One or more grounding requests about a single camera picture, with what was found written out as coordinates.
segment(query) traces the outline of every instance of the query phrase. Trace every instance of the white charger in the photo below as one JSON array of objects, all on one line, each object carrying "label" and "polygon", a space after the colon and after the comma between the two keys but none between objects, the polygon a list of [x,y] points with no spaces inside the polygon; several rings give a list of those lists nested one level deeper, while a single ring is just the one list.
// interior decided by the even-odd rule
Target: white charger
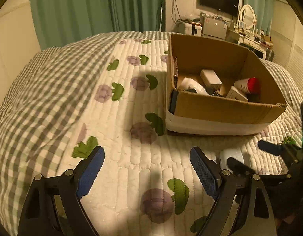
[{"label": "white charger", "polygon": [[204,87],[191,78],[184,78],[181,84],[179,85],[179,89],[180,90],[194,89],[198,94],[206,95],[206,96],[208,95]]},{"label": "white charger", "polygon": [[226,98],[231,98],[231,99],[241,100],[241,101],[244,101],[244,102],[249,102],[246,95],[234,86],[231,86],[231,89],[228,92]]},{"label": "white charger", "polygon": [[214,70],[203,69],[201,71],[201,78],[207,87],[213,87],[215,90],[220,90],[222,82]]}]

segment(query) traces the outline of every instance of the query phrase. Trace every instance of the metal bolt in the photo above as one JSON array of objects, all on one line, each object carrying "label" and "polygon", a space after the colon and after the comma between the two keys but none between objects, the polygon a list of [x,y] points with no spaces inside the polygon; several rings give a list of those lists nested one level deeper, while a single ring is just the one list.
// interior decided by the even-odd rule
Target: metal bolt
[{"label": "metal bolt", "polygon": [[229,170],[222,170],[221,173],[225,176],[229,176],[231,174]]},{"label": "metal bolt", "polygon": [[73,173],[74,173],[73,170],[67,170],[67,171],[65,171],[65,175],[66,176],[71,176],[71,175],[73,175]]},{"label": "metal bolt", "polygon": [[38,174],[34,177],[35,180],[40,180],[42,178],[41,174]]},{"label": "metal bolt", "polygon": [[259,181],[260,180],[260,176],[257,175],[257,174],[254,174],[253,175],[253,179],[256,180],[256,181]]}]

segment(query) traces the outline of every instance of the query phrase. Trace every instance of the white glove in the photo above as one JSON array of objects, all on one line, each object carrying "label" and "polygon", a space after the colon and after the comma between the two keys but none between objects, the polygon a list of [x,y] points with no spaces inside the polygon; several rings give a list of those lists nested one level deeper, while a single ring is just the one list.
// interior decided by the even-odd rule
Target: white glove
[{"label": "white glove", "polygon": [[179,85],[179,89],[180,90],[195,89],[195,91],[198,94],[209,96],[207,94],[206,90],[204,89],[204,87],[201,84],[199,84],[198,82],[191,79],[191,78],[184,78],[183,81],[181,82],[181,84]]}]

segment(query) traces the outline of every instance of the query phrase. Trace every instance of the checkered blanket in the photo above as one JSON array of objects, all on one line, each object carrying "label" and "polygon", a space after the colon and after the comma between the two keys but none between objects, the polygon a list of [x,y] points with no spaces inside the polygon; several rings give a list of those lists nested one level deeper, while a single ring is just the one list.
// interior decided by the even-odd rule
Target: checkered blanket
[{"label": "checkered blanket", "polygon": [[[124,38],[167,39],[169,33],[99,34],[38,53],[12,84],[0,106],[0,221],[17,234],[23,203],[41,173],[55,176],[76,122],[103,66]],[[288,72],[264,62],[286,101],[299,114],[303,97]]]}]

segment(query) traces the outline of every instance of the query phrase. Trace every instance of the power adapter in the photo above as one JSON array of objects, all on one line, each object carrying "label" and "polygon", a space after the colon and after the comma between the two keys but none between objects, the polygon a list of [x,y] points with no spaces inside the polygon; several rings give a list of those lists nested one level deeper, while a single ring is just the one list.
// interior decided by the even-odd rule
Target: power adapter
[{"label": "power adapter", "polygon": [[203,69],[201,71],[201,78],[206,86],[213,87],[216,90],[220,90],[222,82],[220,81],[214,70]]}]

